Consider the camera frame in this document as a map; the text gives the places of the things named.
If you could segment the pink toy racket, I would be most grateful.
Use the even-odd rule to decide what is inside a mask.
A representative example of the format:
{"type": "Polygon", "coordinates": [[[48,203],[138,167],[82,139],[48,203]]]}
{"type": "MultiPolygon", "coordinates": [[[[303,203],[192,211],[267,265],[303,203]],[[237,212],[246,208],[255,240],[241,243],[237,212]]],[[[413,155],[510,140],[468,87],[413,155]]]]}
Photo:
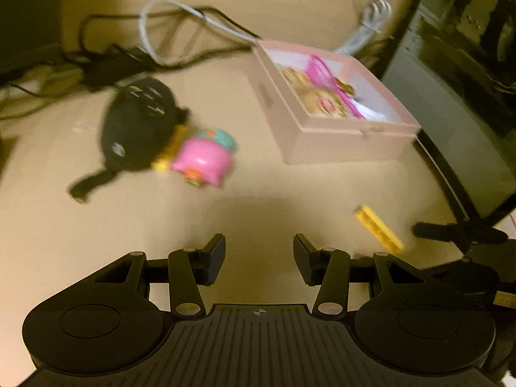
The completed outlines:
{"type": "Polygon", "coordinates": [[[356,208],[354,216],[390,254],[400,253],[404,249],[402,241],[368,206],[356,208]]]}

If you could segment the black plush toy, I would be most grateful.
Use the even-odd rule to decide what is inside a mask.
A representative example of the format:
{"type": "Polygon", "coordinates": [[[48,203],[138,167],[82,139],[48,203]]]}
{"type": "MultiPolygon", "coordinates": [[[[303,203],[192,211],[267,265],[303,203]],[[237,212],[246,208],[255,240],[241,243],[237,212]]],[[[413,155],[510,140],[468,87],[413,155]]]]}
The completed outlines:
{"type": "Polygon", "coordinates": [[[162,154],[191,111],[181,107],[172,90],[154,77],[143,77],[123,86],[108,106],[102,125],[100,148],[103,168],[84,176],[67,189],[84,203],[98,187],[122,172],[147,170],[162,154]]]}

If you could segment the pink cardboard box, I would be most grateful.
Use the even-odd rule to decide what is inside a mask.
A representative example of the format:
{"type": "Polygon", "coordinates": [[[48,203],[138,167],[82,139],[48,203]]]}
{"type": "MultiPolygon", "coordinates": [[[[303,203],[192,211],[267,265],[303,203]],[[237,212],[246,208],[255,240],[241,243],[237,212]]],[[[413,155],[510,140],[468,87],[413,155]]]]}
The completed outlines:
{"type": "Polygon", "coordinates": [[[421,126],[359,61],[258,40],[249,80],[288,164],[396,158],[421,126]]]}

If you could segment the yellow packaged mini bread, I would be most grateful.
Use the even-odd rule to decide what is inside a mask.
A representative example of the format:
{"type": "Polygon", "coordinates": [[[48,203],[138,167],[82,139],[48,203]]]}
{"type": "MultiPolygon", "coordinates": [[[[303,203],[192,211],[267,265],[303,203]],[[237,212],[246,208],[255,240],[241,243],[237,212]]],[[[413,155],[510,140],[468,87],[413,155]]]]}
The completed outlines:
{"type": "Polygon", "coordinates": [[[316,87],[296,91],[306,112],[314,117],[347,118],[350,112],[339,95],[316,87]]]}

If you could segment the pink plastic basket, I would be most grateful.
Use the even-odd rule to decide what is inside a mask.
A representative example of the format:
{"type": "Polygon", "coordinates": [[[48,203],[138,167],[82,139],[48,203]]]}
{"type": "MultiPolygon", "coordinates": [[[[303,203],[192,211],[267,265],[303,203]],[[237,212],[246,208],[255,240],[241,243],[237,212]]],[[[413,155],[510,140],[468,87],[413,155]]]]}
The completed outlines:
{"type": "Polygon", "coordinates": [[[365,118],[356,108],[352,99],[339,87],[337,79],[323,59],[317,55],[311,55],[308,65],[305,68],[305,73],[315,86],[337,93],[354,117],[360,119],[365,118]]]}

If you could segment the yellow toy brick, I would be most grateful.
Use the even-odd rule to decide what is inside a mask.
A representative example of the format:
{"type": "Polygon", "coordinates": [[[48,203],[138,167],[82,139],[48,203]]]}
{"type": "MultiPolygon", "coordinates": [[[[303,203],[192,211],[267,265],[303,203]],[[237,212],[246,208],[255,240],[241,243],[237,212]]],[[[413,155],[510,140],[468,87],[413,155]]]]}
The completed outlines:
{"type": "Polygon", "coordinates": [[[153,170],[160,172],[165,172],[166,170],[169,170],[187,136],[187,125],[177,125],[174,128],[174,132],[169,142],[152,162],[151,168],[153,170]]]}

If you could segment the pink pig toy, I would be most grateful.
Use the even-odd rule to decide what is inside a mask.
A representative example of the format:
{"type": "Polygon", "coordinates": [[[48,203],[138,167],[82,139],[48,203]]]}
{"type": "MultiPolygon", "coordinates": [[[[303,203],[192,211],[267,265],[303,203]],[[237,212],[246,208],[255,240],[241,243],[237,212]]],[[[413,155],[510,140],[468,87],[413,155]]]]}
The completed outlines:
{"type": "Polygon", "coordinates": [[[201,129],[182,144],[172,161],[171,170],[180,172],[195,186],[210,184],[220,187],[232,170],[237,144],[233,136],[220,128],[201,129]]]}

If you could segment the black power adapter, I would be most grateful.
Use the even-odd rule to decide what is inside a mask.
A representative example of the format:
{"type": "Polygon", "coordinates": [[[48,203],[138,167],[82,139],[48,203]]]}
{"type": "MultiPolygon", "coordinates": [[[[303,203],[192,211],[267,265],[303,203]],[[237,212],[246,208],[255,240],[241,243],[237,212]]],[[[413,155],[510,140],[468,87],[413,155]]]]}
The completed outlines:
{"type": "Polygon", "coordinates": [[[96,92],[121,80],[152,71],[155,67],[154,59],[135,47],[123,53],[106,55],[85,66],[81,84],[90,92],[96,92]]]}

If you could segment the black keyboard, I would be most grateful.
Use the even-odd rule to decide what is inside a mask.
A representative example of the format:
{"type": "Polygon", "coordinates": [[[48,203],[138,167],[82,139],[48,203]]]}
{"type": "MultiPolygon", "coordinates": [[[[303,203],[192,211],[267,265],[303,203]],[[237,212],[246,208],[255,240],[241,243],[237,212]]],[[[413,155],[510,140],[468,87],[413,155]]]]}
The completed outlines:
{"type": "Polygon", "coordinates": [[[18,137],[12,136],[7,137],[5,135],[1,136],[0,140],[0,176],[3,176],[5,171],[7,170],[8,163],[10,161],[11,155],[14,152],[18,143],[18,137]]]}

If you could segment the black computer case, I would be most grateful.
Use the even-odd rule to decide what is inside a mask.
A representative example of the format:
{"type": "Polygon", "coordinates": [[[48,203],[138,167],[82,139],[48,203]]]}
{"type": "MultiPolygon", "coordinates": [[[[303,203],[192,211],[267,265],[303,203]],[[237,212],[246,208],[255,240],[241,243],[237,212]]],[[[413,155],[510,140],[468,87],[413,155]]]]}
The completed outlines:
{"type": "Polygon", "coordinates": [[[515,0],[416,0],[383,83],[422,127],[469,218],[515,193],[515,0]]]}

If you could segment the white power strip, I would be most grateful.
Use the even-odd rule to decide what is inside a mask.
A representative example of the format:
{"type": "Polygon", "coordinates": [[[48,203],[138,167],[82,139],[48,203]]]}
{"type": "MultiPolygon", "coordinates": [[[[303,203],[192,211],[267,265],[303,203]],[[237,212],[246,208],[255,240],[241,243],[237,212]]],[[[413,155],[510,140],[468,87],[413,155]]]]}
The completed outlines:
{"type": "Polygon", "coordinates": [[[32,96],[38,99],[64,97],[80,90],[83,71],[76,65],[41,65],[1,86],[1,101],[32,96]]]}

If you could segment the black computer monitor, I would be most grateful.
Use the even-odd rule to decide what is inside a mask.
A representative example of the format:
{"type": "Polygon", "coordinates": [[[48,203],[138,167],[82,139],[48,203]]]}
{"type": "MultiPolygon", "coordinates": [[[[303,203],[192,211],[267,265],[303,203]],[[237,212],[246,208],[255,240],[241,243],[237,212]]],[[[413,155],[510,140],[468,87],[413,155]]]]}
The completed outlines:
{"type": "Polygon", "coordinates": [[[1,0],[1,73],[61,58],[61,0],[1,0]]]}

